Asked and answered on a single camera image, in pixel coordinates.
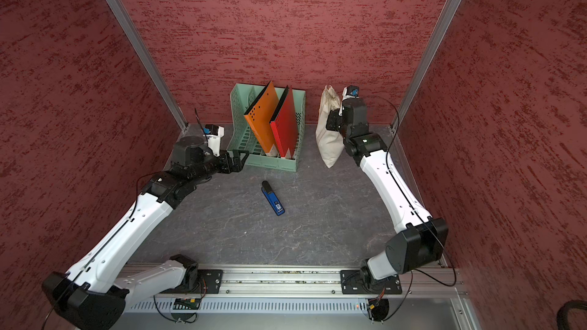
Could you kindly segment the beige cloth drawstring soil bag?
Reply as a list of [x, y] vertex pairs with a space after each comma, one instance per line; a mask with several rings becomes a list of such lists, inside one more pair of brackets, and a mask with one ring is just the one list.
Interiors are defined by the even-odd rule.
[[339, 114], [341, 101], [331, 86], [325, 86], [319, 104], [319, 118], [316, 127], [316, 144], [327, 168], [332, 168], [344, 149], [343, 137], [338, 131], [327, 129], [330, 112]]

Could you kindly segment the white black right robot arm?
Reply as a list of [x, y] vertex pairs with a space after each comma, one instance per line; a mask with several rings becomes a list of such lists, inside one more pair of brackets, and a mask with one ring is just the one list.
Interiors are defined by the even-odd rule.
[[369, 130], [364, 101], [344, 100], [340, 111], [329, 114], [327, 130], [342, 135], [345, 151], [371, 180], [394, 225], [395, 235], [383, 251], [362, 264], [363, 284], [371, 286], [440, 260], [448, 225], [444, 219], [432, 217], [411, 192], [394, 166], [382, 137]]

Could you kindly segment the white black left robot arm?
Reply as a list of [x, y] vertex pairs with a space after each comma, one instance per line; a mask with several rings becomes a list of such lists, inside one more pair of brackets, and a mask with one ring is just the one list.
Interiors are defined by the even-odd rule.
[[53, 272], [42, 290], [52, 310], [78, 329], [110, 329], [128, 308], [167, 290], [206, 294], [196, 261], [174, 255], [131, 276], [119, 274], [151, 232], [197, 187], [214, 174], [239, 172], [249, 152], [220, 148], [221, 137], [183, 137], [168, 169], [150, 176], [125, 215], [105, 237], [65, 273]]

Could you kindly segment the green plastic file organizer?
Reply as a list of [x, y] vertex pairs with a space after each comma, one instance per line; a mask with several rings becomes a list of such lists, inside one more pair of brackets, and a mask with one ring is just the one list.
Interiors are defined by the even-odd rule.
[[293, 90], [293, 101], [296, 111], [298, 139], [293, 159], [286, 160], [280, 157], [267, 157], [262, 151], [244, 114], [246, 106], [250, 106], [254, 99], [261, 93], [262, 86], [237, 83], [230, 93], [232, 108], [233, 135], [229, 142], [228, 149], [248, 151], [249, 158], [246, 165], [251, 167], [263, 167], [272, 170], [296, 172], [303, 149], [305, 121], [306, 121], [306, 92], [304, 90]]

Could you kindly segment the blue black stapler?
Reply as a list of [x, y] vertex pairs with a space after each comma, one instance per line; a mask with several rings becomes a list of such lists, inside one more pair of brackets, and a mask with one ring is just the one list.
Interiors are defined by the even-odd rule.
[[261, 184], [261, 192], [263, 192], [264, 197], [270, 204], [271, 208], [273, 209], [274, 213], [277, 216], [283, 215], [285, 213], [285, 209], [281, 204], [279, 198], [273, 191], [270, 183], [267, 180], [264, 180]]

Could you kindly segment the red perforated folder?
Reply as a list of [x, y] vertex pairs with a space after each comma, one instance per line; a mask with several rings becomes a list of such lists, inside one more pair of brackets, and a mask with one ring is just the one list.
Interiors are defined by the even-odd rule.
[[278, 153], [280, 157], [288, 160], [294, 158], [298, 139], [298, 126], [293, 99], [293, 91], [286, 87], [270, 120]]

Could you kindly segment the orange perforated folder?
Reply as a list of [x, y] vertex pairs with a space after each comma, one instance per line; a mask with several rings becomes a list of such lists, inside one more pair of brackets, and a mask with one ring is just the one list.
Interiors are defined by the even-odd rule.
[[273, 82], [269, 82], [248, 107], [244, 117], [253, 131], [264, 154], [277, 157], [278, 149], [270, 121], [278, 105], [278, 95]]

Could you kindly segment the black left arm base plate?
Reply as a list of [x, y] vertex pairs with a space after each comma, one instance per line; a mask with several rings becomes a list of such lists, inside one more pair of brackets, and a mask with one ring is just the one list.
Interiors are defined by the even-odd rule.
[[223, 282], [223, 271], [216, 269], [195, 269], [186, 273], [183, 281], [185, 293], [196, 293], [204, 297], [207, 294], [218, 294]]

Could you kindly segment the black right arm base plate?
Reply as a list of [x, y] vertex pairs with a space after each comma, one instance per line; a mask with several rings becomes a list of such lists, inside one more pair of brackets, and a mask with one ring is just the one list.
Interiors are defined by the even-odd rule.
[[360, 270], [341, 270], [340, 283], [345, 295], [399, 295], [402, 287], [397, 275], [382, 280], [365, 279]]

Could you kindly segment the aluminium left corner post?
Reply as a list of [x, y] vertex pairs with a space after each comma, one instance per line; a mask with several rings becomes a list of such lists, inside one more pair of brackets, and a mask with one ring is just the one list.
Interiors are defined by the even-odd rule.
[[177, 105], [171, 90], [164, 81], [160, 70], [157, 68], [153, 57], [151, 56], [147, 46], [145, 45], [145, 42], [139, 34], [138, 29], [133, 23], [127, 9], [122, 3], [122, 0], [106, 0], [106, 3], [115, 16], [120, 27], [124, 31], [143, 67], [147, 71], [148, 76], [150, 76], [151, 81], [162, 97], [165, 105], [168, 107], [168, 110], [174, 117], [175, 122], [178, 124], [181, 130], [181, 133], [184, 134], [189, 128], [189, 123], [186, 120], [186, 117], [181, 111], [179, 105]]

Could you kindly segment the aluminium corner post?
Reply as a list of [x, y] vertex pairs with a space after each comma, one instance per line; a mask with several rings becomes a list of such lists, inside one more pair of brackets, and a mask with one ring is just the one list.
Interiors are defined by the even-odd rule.
[[147, 71], [148, 76], [150, 76], [151, 81], [162, 97], [165, 105], [168, 107], [168, 110], [174, 117], [175, 122], [178, 124], [181, 130], [181, 133], [184, 134], [189, 128], [189, 123], [186, 120], [186, 117], [181, 111], [179, 105], [177, 105], [171, 90], [164, 81], [160, 70], [157, 68], [153, 57], [151, 56], [147, 46], [145, 45], [145, 42], [139, 34], [138, 29], [133, 23], [127, 9], [122, 3], [122, 0], [106, 0], [106, 3], [115, 16], [120, 27], [124, 31], [143, 67]]
[[417, 65], [416, 70], [414, 71], [414, 75], [412, 76], [408, 89], [402, 99], [399, 108], [399, 115], [396, 117], [394, 127], [392, 128], [394, 134], [398, 133], [401, 122], [408, 113], [411, 103], [414, 101], [415, 96], [417, 95], [417, 91], [419, 90], [420, 85], [422, 84], [423, 79], [426, 76], [426, 72], [432, 64], [433, 59], [437, 54], [438, 49], [440, 48], [440, 44], [442, 44], [446, 32], [448, 31], [449, 26], [452, 22], [452, 19], [454, 18], [462, 1], [463, 0], [445, 1], [445, 4], [443, 5], [443, 8], [440, 12], [440, 15], [437, 18], [437, 23], [434, 26], [433, 32], [429, 38], [428, 43], [426, 44], [422, 57], [420, 58], [420, 62]]

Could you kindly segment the aluminium right corner post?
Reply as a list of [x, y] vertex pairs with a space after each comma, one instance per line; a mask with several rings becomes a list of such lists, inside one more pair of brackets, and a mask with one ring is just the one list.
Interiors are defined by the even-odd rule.
[[437, 18], [437, 23], [434, 26], [433, 32], [429, 38], [428, 43], [426, 44], [422, 57], [420, 58], [420, 62], [417, 65], [416, 70], [414, 71], [414, 75], [412, 76], [408, 89], [402, 99], [399, 108], [399, 115], [396, 117], [394, 127], [392, 128], [394, 134], [398, 133], [401, 122], [408, 113], [411, 103], [414, 101], [415, 96], [417, 95], [417, 91], [419, 90], [420, 85], [422, 84], [423, 79], [426, 76], [426, 72], [432, 64], [433, 59], [437, 54], [438, 49], [440, 48], [440, 44], [442, 44], [446, 32], [448, 31], [449, 26], [452, 22], [452, 19], [454, 18], [462, 1], [463, 0], [445, 1], [445, 4], [443, 5], [443, 8], [440, 12], [440, 15]]

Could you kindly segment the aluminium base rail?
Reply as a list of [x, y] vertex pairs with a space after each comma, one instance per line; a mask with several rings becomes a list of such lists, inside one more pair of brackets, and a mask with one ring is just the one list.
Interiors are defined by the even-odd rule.
[[[289, 314], [363, 314], [389, 304], [386, 316], [397, 312], [395, 300], [447, 299], [462, 329], [481, 326], [458, 273], [449, 268], [428, 267], [424, 272], [401, 274], [402, 294], [345, 295], [342, 293], [342, 267], [280, 267], [271, 265], [219, 265], [198, 267], [223, 271], [218, 294], [202, 297], [196, 293], [167, 290], [145, 299], [125, 313], [159, 311], [168, 319], [176, 314], [192, 313], [289, 313]], [[138, 267], [127, 265], [119, 278], [139, 274]]]

